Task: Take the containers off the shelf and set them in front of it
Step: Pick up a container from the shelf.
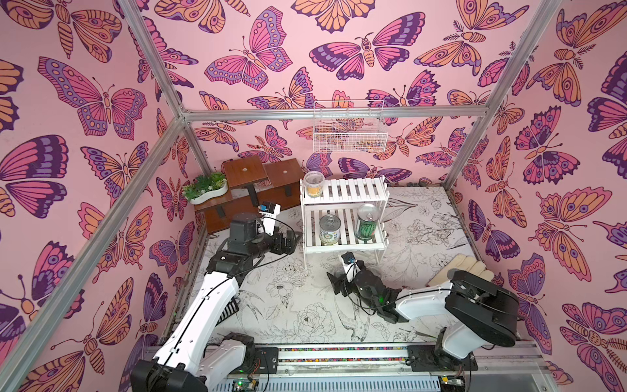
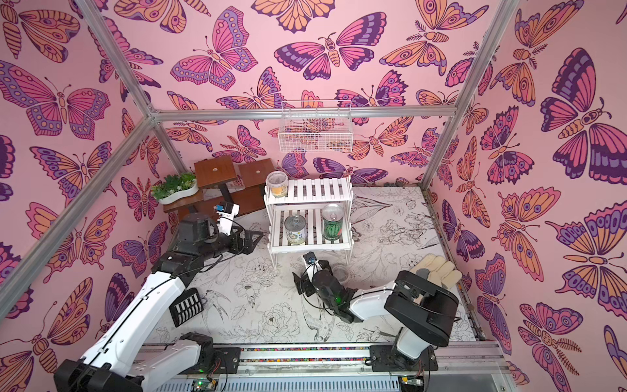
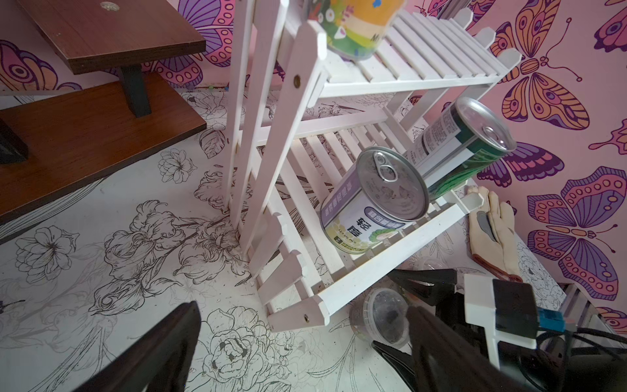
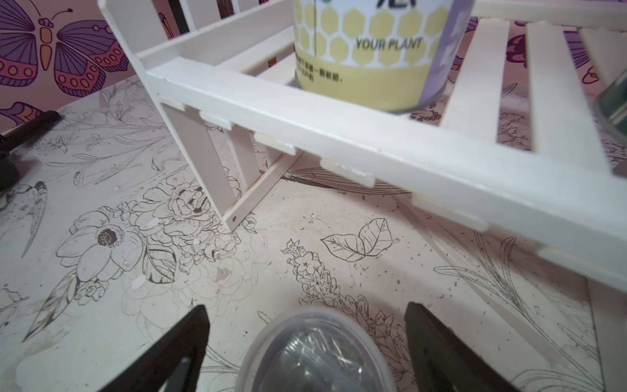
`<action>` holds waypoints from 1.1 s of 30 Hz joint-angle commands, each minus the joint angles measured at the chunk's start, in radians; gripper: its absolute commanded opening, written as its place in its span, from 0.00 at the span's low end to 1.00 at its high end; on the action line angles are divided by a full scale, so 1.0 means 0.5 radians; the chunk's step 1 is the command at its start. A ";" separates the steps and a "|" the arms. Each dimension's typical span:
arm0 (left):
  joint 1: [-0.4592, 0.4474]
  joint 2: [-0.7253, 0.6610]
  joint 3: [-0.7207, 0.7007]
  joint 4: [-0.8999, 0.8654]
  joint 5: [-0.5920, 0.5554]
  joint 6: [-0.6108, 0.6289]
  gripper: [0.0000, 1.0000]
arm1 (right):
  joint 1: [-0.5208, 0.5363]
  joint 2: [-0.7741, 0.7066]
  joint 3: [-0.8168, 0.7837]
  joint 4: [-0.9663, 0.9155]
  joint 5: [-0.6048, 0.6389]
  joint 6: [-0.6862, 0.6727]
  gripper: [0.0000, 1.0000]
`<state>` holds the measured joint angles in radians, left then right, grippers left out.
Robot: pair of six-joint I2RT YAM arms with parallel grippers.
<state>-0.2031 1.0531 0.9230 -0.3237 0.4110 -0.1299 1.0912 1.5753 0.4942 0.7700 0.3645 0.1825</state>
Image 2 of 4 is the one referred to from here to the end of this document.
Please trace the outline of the white purple tin can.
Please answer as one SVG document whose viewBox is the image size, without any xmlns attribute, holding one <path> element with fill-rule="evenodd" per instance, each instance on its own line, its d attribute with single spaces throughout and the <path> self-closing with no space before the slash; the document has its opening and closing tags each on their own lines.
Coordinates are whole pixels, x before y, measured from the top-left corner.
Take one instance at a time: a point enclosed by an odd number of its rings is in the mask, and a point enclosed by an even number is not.
<svg viewBox="0 0 627 392">
<path fill-rule="evenodd" d="M 290 215 L 284 221 L 287 242 L 290 245 L 302 245 L 306 241 L 307 223 L 305 217 L 300 214 Z"/>
</svg>

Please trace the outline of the clear jar orange seeds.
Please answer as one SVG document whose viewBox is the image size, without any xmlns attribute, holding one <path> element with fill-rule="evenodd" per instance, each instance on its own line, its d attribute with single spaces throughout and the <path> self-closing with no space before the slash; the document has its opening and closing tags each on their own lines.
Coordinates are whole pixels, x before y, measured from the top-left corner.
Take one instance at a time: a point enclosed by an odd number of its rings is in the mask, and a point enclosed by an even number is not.
<svg viewBox="0 0 627 392">
<path fill-rule="evenodd" d="M 288 194 L 289 177 L 283 171 L 273 171 L 266 177 L 267 194 L 283 198 Z"/>
</svg>

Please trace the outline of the green watermelon seed can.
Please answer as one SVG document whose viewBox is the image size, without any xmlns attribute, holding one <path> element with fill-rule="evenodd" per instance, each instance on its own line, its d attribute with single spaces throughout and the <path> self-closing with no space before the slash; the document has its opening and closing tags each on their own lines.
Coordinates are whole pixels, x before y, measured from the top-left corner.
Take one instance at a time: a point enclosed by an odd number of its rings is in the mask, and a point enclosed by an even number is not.
<svg viewBox="0 0 627 392">
<path fill-rule="evenodd" d="M 322 210 L 323 238 L 336 241 L 343 230 L 344 209 L 340 204 L 328 204 Z"/>
</svg>

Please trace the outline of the clear jar purple seeds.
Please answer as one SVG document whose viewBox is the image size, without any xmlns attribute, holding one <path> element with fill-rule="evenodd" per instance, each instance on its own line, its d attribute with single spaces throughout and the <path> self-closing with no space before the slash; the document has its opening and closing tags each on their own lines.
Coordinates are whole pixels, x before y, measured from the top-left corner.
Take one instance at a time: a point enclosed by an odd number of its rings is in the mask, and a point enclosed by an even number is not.
<svg viewBox="0 0 627 392">
<path fill-rule="evenodd" d="M 349 280 L 349 269 L 347 266 L 334 265 L 331 267 L 331 272 L 341 284 L 345 284 Z"/>
</svg>

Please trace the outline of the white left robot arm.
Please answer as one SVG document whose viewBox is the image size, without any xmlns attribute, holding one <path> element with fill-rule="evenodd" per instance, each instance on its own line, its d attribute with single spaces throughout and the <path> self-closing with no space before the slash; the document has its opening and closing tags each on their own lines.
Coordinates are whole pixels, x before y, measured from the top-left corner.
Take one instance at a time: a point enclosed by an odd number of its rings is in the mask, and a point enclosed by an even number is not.
<svg viewBox="0 0 627 392">
<path fill-rule="evenodd" d="M 54 374 L 58 391 L 155 391 L 187 371 L 226 370 L 210 336 L 186 333 L 172 346 L 140 364 L 136 357 L 159 320 L 169 313 L 181 326 L 202 313 L 191 283 L 235 256 L 252 253 L 263 233 L 246 230 L 233 215 L 218 220 L 192 213 L 178 227 L 171 249 L 153 266 L 136 298 L 107 333 L 78 360 L 65 360 Z"/>
</svg>

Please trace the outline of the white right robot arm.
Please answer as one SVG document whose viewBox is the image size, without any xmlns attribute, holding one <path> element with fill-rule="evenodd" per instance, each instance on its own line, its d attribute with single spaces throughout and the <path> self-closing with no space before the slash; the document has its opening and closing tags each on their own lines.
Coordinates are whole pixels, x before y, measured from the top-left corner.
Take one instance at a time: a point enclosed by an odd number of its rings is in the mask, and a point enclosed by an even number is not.
<svg viewBox="0 0 627 392">
<path fill-rule="evenodd" d="M 343 286 L 329 269 L 306 270 L 292 276 L 300 295 L 305 299 L 317 295 L 323 302 L 322 309 L 345 323 L 362 323 L 385 315 L 400 322 L 390 354 L 401 369 L 416 367 L 430 349 L 449 346 L 459 306 L 457 296 L 451 292 L 462 277 L 457 269 L 403 270 L 395 281 L 369 291 Z"/>
</svg>

